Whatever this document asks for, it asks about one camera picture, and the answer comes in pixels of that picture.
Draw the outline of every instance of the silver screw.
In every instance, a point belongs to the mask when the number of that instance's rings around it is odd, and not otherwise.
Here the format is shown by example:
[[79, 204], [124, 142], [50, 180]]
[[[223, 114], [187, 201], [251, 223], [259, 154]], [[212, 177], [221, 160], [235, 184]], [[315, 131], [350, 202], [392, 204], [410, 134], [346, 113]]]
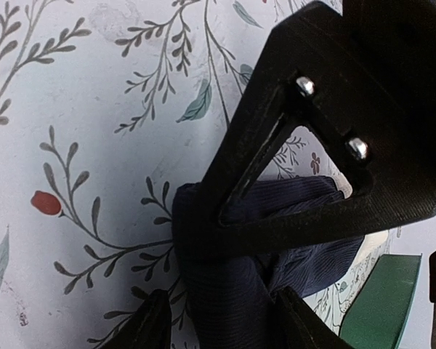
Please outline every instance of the silver screw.
[[315, 94], [315, 84], [306, 76], [300, 76], [297, 78], [296, 83], [300, 87], [301, 93], [304, 97], [310, 97]]
[[368, 144], [363, 142], [360, 138], [352, 138], [347, 142], [347, 146], [355, 157], [355, 160], [364, 161], [368, 157]]

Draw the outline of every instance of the green board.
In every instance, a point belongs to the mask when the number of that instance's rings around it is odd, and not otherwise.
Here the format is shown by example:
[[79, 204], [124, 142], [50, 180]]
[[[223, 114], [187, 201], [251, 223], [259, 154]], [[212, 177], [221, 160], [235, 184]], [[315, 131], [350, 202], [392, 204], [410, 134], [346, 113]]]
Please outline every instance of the green board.
[[347, 311], [339, 336], [355, 349], [396, 349], [411, 308], [421, 256], [384, 254]]

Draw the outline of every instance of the folded cloth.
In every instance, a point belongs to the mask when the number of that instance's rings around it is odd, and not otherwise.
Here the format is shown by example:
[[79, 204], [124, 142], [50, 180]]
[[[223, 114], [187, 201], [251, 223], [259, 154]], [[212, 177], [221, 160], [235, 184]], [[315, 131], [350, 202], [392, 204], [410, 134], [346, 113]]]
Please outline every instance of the folded cloth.
[[[181, 217], [188, 213], [198, 184], [178, 188], [172, 209], [173, 234], [179, 229]], [[226, 208], [223, 220], [259, 220], [343, 198], [334, 181], [323, 176], [256, 182], [245, 198]], [[347, 272], [362, 241], [363, 237], [350, 238], [212, 261], [189, 260], [177, 250], [201, 349], [268, 349], [275, 293], [290, 286], [300, 297], [306, 297], [332, 285]]]

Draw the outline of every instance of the cloth fold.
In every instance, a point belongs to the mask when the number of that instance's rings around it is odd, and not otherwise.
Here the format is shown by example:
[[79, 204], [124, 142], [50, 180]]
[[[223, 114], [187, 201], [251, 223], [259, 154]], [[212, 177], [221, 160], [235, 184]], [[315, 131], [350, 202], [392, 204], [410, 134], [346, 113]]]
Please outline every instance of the cloth fold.
[[[172, 210], [173, 234], [198, 186], [178, 188]], [[343, 198], [329, 177], [256, 182], [245, 198], [226, 208], [223, 220], [260, 220]], [[275, 292], [290, 286], [300, 297], [307, 297], [332, 285], [347, 272], [362, 241], [363, 237], [350, 238], [283, 252], [199, 262], [177, 251], [201, 349], [268, 349]]]

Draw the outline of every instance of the dark blue cloth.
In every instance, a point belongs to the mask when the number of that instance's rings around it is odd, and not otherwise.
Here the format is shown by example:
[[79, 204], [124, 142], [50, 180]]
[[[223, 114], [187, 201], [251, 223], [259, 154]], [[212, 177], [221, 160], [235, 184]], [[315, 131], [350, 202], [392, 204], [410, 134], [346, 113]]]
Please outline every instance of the dark blue cloth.
[[[173, 234], [198, 184], [183, 185], [173, 201]], [[328, 177], [256, 182], [225, 210], [228, 222], [296, 213], [344, 198]], [[325, 289], [349, 269], [363, 237], [257, 256], [191, 261], [177, 251], [190, 314], [201, 349], [268, 349], [274, 294], [285, 286], [300, 297]]]

